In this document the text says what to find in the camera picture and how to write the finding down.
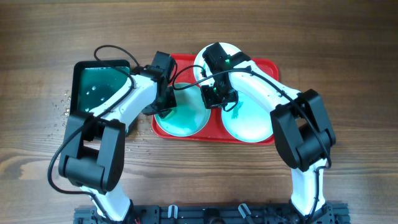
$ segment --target white plate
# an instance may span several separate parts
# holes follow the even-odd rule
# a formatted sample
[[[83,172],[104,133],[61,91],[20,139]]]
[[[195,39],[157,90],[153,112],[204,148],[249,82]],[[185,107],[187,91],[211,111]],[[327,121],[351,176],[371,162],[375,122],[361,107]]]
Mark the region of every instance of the white plate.
[[[181,88],[188,83],[176,83],[175,87]],[[155,120],[160,128],[167,134],[176,137],[187,137],[199,132],[206,126],[211,110],[205,108],[202,101],[200,88],[193,86],[184,90],[174,90],[177,107],[165,118],[155,115]]]
[[[221,112],[225,129],[234,138],[243,142],[261,142],[269,138],[272,131],[271,117],[264,109],[245,94],[238,92],[238,104],[230,112]],[[228,103],[226,109],[233,106]]]
[[[238,52],[240,52],[241,50],[239,50],[237,47],[233,46],[232,44],[227,44],[227,43],[220,43],[221,46],[223,47],[223,49],[225,50],[225,52],[229,55],[234,55]],[[202,66],[205,70],[206,70],[206,75],[212,75],[209,66],[207,66],[207,64],[205,63],[205,59],[203,58],[203,53],[206,50],[206,48],[208,47],[206,46],[204,49],[202,49],[199,54],[197,55],[197,57],[195,58],[195,61],[193,62],[194,65],[200,65]],[[193,68],[193,75],[195,76],[195,80],[199,81],[202,80],[203,77],[201,75],[201,68],[199,67],[194,67]],[[213,86],[214,84],[214,79],[208,79],[206,81],[203,81],[201,83],[199,83],[200,86],[202,85],[209,85],[209,86]]]

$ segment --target red tray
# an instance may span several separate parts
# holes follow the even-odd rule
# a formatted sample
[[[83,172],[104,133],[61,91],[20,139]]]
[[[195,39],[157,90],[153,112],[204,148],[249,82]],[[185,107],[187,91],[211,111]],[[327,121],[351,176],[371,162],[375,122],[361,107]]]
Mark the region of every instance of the red tray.
[[[193,61],[195,60],[196,55],[190,54],[172,54],[172,57],[178,63],[178,72],[189,66],[193,65]],[[261,58],[253,58],[253,61],[257,64],[257,66],[265,73],[270,75],[275,80],[279,80],[279,71],[276,65],[268,59]],[[177,80],[176,83],[185,82],[185,83],[194,83],[196,82],[195,77],[193,76],[193,69],[188,69],[184,73],[182,73]],[[238,143],[238,144],[255,144],[255,145],[269,145],[274,142],[274,136],[267,138],[264,141],[256,142],[256,143],[247,143],[237,140],[232,137],[232,135],[227,132],[224,128],[223,121],[221,119],[221,109],[211,109],[210,119],[207,122],[206,126],[200,130],[198,133],[188,136],[188,137],[176,137],[167,134],[159,125],[156,123],[155,117],[152,117],[152,129],[154,132],[166,139],[179,139],[179,140],[192,140],[192,141],[211,141],[211,142],[227,142],[227,143]]]

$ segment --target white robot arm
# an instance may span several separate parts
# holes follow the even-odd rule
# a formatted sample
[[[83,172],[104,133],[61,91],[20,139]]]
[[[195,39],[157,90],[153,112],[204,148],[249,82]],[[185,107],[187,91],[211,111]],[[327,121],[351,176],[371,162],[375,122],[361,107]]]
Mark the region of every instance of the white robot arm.
[[[281,158],[292,168],[293,194],[291,203],[303,216],[316,213],[325,204],[323,197],[323,170],[326,156],[320,143],[311,132],[308,124],[297,127],[295,119],[298,114],[294,105],[300,105],[315,123],[317,132],[321,136],[327,150],[335,143],[335,134],[331,128],[327,113],[323,107],[320,96],[313,90],[301,93],[291,89],[264,73],[247,55],[237,47],[226,43],[215,43],[204,48],[195,59],[198,65],[203,65],[205,74],[201,69],[195,69],[195,77],[201,80],[212,74],[227,70],[239,69],[248,72],[229,72],[224,75],[214,76],[207,80],[207,85],[202,85],[202,97],[206,107],[222,107],[225,103],[234,100],[234,91],[240,91],[251,97],[258,105],[271,114],[272,128],[274,130],[275,144]],[[284,91],[291,99],[282,96],[269,83]],[[318,202],[313,210],[314,199]]]
[[[92,201],[98,214],[113,222],[134,223],[134,219],[126,221],[134,216],[133,205],[119,183],[124,164],[124,136],[139,113],[167,116],[176,106],[173,89],[168,87],[174,66],[175,60],[169,54],[157,52],[151,65],[132,71],[134,83],[128,78],[107,101],[89,113],[78,111],[68,119],[65,139],[117,102],[133,85],[132,92],[109,113],[68,143],[61,153],[58,169],[73,185],[94,195],[96,200]],[[101,139],[99,151],[83,145],[82,140],[93,138]]]

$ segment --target wooden table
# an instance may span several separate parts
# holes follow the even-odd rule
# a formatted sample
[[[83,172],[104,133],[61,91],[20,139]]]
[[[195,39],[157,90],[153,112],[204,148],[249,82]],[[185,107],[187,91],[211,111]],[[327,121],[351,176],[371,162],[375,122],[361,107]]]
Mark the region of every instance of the wooden table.
[[[46,173],[63,139],[73,66],[114,44],[142,64],[229,42],[317,90],[337,135],[325,197],[353,223],[398,222],[398,4],[362,1],[5,1],[0,4],[0,223],[71,223],[86,196]],[[103,50],[102,58],[126,58]],[[140,116],[121,182],[136,205],[287,202],[290,169],[267,147],[169,141]],[[54,168],[56,184],[73,189]]]

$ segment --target black bracket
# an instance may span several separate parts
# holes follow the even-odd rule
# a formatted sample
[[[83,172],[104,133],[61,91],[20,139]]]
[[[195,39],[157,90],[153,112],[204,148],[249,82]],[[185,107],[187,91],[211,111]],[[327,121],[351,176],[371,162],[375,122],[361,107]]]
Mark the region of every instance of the black bracket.
[[[294,100],[314,125],[328,153],[336,143],[336,136],[323,105],[315,90],[308,90]],[[278,105],[271,111],[275,146],[283,161],[291,168],[308,170],[309,166],[326,155],[308,123],[297,126],[298,111],[291,103]]]
[[[318,217],[316,224],[350,224],[347,204],[327,202],[324,206],[325,214]],[[265,206],[248,206],[250,219],[243,218],[237,206],[203,206],[203,207],[179,207],[178,216],[169,218],[169,207],[134,206],[135,219],[125,220],[123,224],[214,224],[234,223],[247,224],[303,224],[304,220],[296,213],[288,203],[268,204]],[[74,224],[105,224],[107,222],[96,212],[96,207],[76,209]]]
[[[82,185],[105,194],[118,183],[124,165],[125,124],[118,120],[99,119],[92,122],[93,114],[75,111],[70,115],[65,131],[68,139],[86,123],[90,126],[77,134],[61,152],[58,172],[74,186]],[[101,140],[99,150],[84,145],[83,141]]]
[[[209,66],[212,74],[233,69],[236,65],[244,61],[250,61],[251,58],[243,52],[234,55],[228,55],[219,42],[207,47],[203,53],[203,58]],[[214,85],[201,86],[202,100],[207,109],[220,108],[227,103],[238,101],[238,92],[232,88],[229,80],[229,74],[221,74],[213,77]]]
[[[177,106],[173,88],[168,86],[174,66],[175,60],[171,55],[158,51],[151,65],[136,67],[132,71],[136,75],[148,77],[157,83],[156,98],[154,102],[142,110],[143,114],[159,114],[163,118],[171,112],[171,108]]]

